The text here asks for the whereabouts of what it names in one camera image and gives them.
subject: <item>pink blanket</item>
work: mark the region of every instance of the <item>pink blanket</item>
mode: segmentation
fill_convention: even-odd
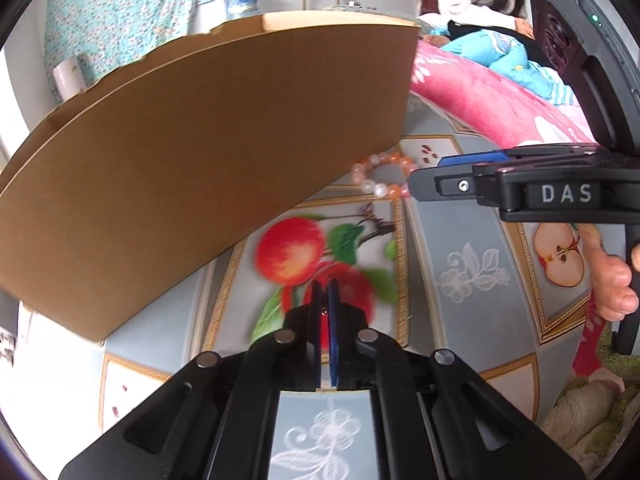
[[[542,142],[593,142],[565,114],[532,92],[424,41],[418,42],[411,90],[501,148]]]

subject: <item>metal screw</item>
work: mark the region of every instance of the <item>metal screw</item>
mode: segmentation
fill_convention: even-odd
[[[373,343],[378,339],[378,332],[370,328],[363,328],[358,332],[358,339],[363,343]]]
[[[196,357],[196,364],[200,368],[211,368],[216,365],[220,356],[215,352],[203,352]]]
[[[456,356],[450,350],[438,350],[434,356],[436,362],[441,365],[449,366],[456,360]]]
[[[293,332],[293,330],[278,330],[275,337],[278,343],[285,345],[288,343],[293,343],[294,339],[296,338],[296,333]]]

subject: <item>white cylinder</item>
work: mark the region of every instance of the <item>white cylinder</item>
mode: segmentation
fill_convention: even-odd
[[[71,56],[53,69],[53,79],[63,101],[68,101],[74,95],[86,90],[86,83],[78,64],[78,58]]]

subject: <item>cardboard box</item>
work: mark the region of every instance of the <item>cardboard box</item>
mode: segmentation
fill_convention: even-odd
[[[279,12],[110,73],[49,114],[0,174],[0,288],[103,339],[398,142],[418,30]]]

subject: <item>beaded bracelet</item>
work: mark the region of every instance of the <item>beaded bracelet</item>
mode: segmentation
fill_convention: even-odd
[[[414,164],[413,160],[408,156],[400,155],[398,152],[373,154],[353,165],[353,168],[351,168],[351,181],[356,186],[360,186],[360,189],[364,194],[373,193],[379,198],[384,198],[385,196],[388,196],[389,198],[411,196],[406,183],[402,184],[402,186],[398,186],[398,184],[384,184],[382,182],[376,183],[374,180],[367,178],[367,171],[372,170],[381,164],[397,164],[400,166],[405,177],[408,177],[409,173],[418,169],[418,166]]]

